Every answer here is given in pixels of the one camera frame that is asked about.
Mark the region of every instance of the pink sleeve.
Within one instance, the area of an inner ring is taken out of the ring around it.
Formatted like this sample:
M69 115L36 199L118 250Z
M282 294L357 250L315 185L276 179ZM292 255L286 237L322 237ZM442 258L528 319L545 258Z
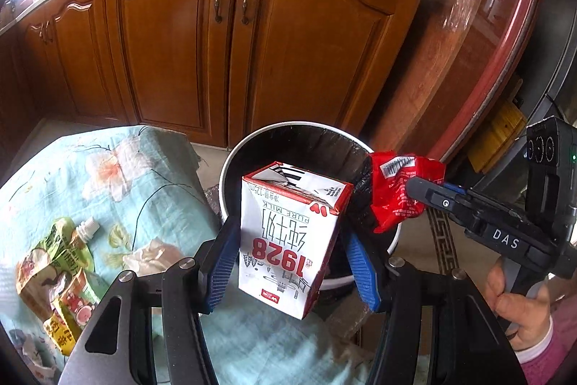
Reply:
M535 359L521 364L521 368L529 385L545 385L555 374L568 350L559 337L559 332L553 326L553 337L549 346Z

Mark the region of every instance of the floor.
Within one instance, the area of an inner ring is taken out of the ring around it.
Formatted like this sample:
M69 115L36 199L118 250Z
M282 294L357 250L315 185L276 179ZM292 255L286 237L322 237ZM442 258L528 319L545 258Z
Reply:
M94 129L97 128L84 124L42 120L16 155L9 171L13 173L18 170L38 151L59 137ZM229 152L196 144L192 146L201 157L198 178L203 188L208 189L218 183L220 169ZM419 218L403 223L395 255L425 271L450 272L453 267L461 267L481 289L486 273L497 259L497 254L466 238L463 228L435 211L426 211ZM423 313L423 331L426 336L428 328L425 319L426 313ZM373 315L367 320L362 329L364 348L376 349L383 320L383 315Z

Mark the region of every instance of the cabinet handle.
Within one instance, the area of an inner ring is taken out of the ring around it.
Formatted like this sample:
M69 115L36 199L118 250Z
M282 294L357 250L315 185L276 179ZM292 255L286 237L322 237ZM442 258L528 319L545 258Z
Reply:
M42 32L42 29L44 28L44 22L42 22L42 24L40 25L40 34L38 35L40 37L40 39L42 40L42 42L44 44L46 44L46 40L44 38L44 33Z
M249 20L246 17L246 8L248 7L248 5L249 5L249 0L244 0L242 2L242 19L241 19L241 22L243 25L248 25L248 23L249 23Z
M220 0L215 0L215 22L222 22L222 17L220 16Z
M52 43L54 41L54 37L52 35L48 35L48 27L50 26L50 21L46 21L46 38L48 38L48 41L50 41L50 43Z

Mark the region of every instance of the human hand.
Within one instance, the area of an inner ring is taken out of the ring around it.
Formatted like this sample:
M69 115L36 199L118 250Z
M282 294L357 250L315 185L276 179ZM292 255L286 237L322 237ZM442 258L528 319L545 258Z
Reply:
M506 294L504 290L505 275L499 258L487 274L484 298L493 312L519 325L517 334L510 340L515 351L539 344L549 331L550 303L547 284L541 286L535 299L519 294Z

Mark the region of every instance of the milk carton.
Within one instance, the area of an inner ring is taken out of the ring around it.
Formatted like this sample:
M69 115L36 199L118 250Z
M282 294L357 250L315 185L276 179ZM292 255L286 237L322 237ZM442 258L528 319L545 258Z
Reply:
M238 286L302 319L318 296L353 185L274 162L242 178Z

